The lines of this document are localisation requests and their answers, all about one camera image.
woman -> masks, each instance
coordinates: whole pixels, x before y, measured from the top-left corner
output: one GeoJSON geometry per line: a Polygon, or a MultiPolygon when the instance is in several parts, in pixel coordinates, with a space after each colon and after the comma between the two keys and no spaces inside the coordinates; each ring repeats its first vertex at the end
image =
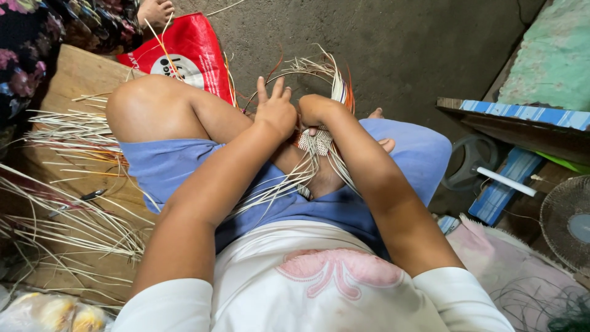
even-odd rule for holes
{"type": "Polygon", "coordinates": [[[297,112],[283,84],[268,98],[259,78],[254,123],[160,75],[111,95],[129,172],[162,209],[113,331],[513,331],[425,207],[449,141],[379,109],[359,123],[333,100],[299,100],[362,198],[324,158],[314,199],[291,193],[224,221],[248,188],[275,185],[301,160],[284,143],[297,112]]]}
{"type": "Polygon", "coordinates": [[[12,137],[10,119],[30,104],[61,43],[131,52],[143,43],[145,20],[163,27],[173,11],[167,0],[0,0],[0,151],[12,137]]]}

wooden board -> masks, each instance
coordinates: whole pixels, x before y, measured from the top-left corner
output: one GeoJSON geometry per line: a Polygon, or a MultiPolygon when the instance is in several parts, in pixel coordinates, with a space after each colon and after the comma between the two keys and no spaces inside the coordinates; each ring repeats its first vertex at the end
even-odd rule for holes
{"type": "MultiPolygon", "coordinates": [[[[49,91],[41,103],[41,110],[64,113],[68,109],[72,109],[83,112],[101,113],[103,112],[101,108],[85,104],[104,105],[104,103],[73,102],[72,99],[80,97],[81,95],[112,92],[127,79],[131,80],[143,75],[145,74],[135,70],[132,71],[130,68],[115,61],[108,60],[104,57],[88,53],[69,45],[62,45],[57,64],[57,72],[51,79],[49,91]]],[[[64,162],[62,157],[56,155],[54,151],[49,149],[24,148],[22,149],[22,158],[22,160],[17,160],[16,166],[14,167],[45,183],[53,180],[85,176],[83,173],[61,171],[65,168],[75,169],[76,167],[74,166],[43,164],[45,161],[64,162]]],[[[105,162],[85,161],[84,163],[91,164],[92,166],[84,168],[92,171],[105,172],[113,166],[112,164],[105,162]]],[[[92,175],[83,180],[66,181],[55,184],[55,186],[74,196],[82,196],[98,189],[106,188],[109,190],[105,194],[105,197],[111,199],[116,204],[124,206],[137,216],[147,220],[153,221],[156,217],[146,209],[143,204],[142,193],[136,188],[136,184],[132,183],[132,180],[125,176],[116,178],[92,175]]],[[[147,230],[146,233],[149,234],[151,225],[143,221],[141,218],[132,216],[116,205],[107,203],[102,199],[97,199],[95,201],[104,209],[112,211],[114,214],[127,219],[135,229],[144,232],[147,230]]],[[[38,215],[40,214],[41,216],[46,216],[48,212],[48,210],[37,211],[38,215]]],[[[64,221],[64,219],[61,218],[63,217],[58,216],[55,219],[64,221]]],[[[52,241],[46,241],[46,244],[55,253],[86,251],[86,249],[52,241]]],[[[83,269],[92,270],[92,272],[98,274],[116,276],[122,279],[133,279],[135,275],[135,267],[129,262],[128,258],[116,255],[103,256],[102,253],[71,255],[72,258],[94,267],[83,269]]],[[[79,278],[83,282],[83,286],[80,285],[68,272],[54,271],[52,269],[37,269],[25,280],[25,283],[45,289],[60,289],[70,294],[81,295],[84,298],[111,305],[120,305],[120,302],[107,300],[105,297],[92,294],[88,291],[68,288],[98,289],[120,301],[124,301],[129,293],[129,287],[103,285],[83,276],[80,276],[79,278]]]]}

floral fabric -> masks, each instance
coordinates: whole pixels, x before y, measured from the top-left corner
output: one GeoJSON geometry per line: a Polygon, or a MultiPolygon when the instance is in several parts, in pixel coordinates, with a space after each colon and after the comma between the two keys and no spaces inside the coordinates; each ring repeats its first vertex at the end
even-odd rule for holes
{"type": "Polygon", "coordinates": [[[0,0],[0,134],[26,109],[58,46],[97,54],[142,44],[139,0],[0,0]]]}

concrete floor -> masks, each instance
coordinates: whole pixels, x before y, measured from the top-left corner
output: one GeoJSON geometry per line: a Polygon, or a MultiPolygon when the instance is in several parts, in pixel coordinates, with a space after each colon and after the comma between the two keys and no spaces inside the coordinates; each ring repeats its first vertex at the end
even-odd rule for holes
{"type": "MultiPolygon", "coordinates": [[[[214,12],[237,0],[173,0],[177,14],[214,12]]],[[[520,0],[530,22],[545,0],[520,0]]],[[[437,96],[481,99],[525,27],[517,0],[245,0],[209,18],[230,63],[236,88],[255,91],[280,58],[318,54],[319,43],[347,63],[356,109],[377,107],[388,119],[429,127],[456,141],[467,133],[434,108],[437,96]]],[[[328,92],[311,80],[288,80],[303,93],[328,92]]],[[[436,213],[466,211],[474,194],[435,195],[436,213]]]]}

steering wheel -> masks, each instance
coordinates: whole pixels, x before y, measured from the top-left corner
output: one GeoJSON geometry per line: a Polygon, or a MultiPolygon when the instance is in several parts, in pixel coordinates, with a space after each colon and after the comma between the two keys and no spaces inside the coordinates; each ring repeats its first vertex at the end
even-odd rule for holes
{"type": "Polygon", "coordinates": [[[450,176],[444,176],[441,180],[441,184],[453,191],[465,191],[471,190],[473,185],[477,182],[477,175],[479,174],[476,169],[478,167],[487,168],[488,170],[494,170],[496,163],[498,162],[498,147],[496,143],[489,137],[479,134],[467,135],[459,139],[453,144],[453,150],[451,155],[457,150],[465,149],[465,158],[463,164],[455,174],[450,176]],[[490,149],[490,160],[485,161],[477,150],[477,141],[483,141],[487,144],[490,149]]]}

